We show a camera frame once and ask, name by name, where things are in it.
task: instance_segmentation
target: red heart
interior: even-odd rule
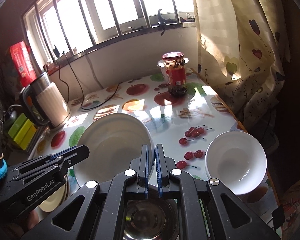
[[[253,50],[252,50],[252,53],[253,53],[258,59],[261,59],[261,57],[262,57],[262,52],[261,52],[260,49],[257,49],[257,50],[253,49]]]

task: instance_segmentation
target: red package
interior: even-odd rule
[[[16,70],[19,73],[21,85],[26,87],[37,78],[32,67],[29,53],[24,41],[14,44],[10,47],[10,54]]]

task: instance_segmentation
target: fruit-patterned tablecloth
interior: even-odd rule
[[[179,168],[183,168],[194,178],[207,180],[204,153],[209,143],[223,132],[244,130],[244,127],[194,70],[187,70],[186,82],[187,95],[178,99],[170,97],[161,73],[121,83],[108,102],[90,111],[80,108],[83,98],[75,99],[69,102],[72,110],[70,120],[57,132],[47,131],[31,157],[57,153],[75,146],[85,129],[95,120],[110,113],[127,113],[146,125],[154,145],[162,144],[165,155],[173,158]],[[114,85],[86,95],[83,108],[92,108],[109,99],[116,88],[117,85]],[[202,128],[199,136],[193,138],[185,135],[191,127],[198,126]],[[79,186],[72,168],[68,175],[72,194]],[[150,184],[156,184],[156,176],[151,176]],[[268,175],[256,190],[242,200],[265,222],[270,221],[271,212],[277,208],[277,201]]]

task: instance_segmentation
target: kettle handle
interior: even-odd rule
[[[43,121],[38,119],[38,117],[34,114],[31,107],[28,105],[28,102],[27,102],[28,96],[31,97],[32,103],[33,103],[34,107],[38,110],[41,117],[43,118]],[[46,114],[44,113],[41,106],[39,105],[30,85],[28,85],[27,87],[25,87],[21,90],[20,95],[19,95],[19,101],[20,101],[21,105],[23,106],[26,116],[30,119],[31,122],[33,122],[37,126],[45,126],[48,124],[49,119],[47,118]]]

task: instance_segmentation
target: kettle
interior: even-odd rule
[[[40,116],[29,105],[27,101],[29,96]],[[30,85],[23,88],[19,100],[25,115],[37,126],[49,125],[51,130],[58,130],[71,117],[69,106],[56,84],[50,81],[47,72],[42,73]]]

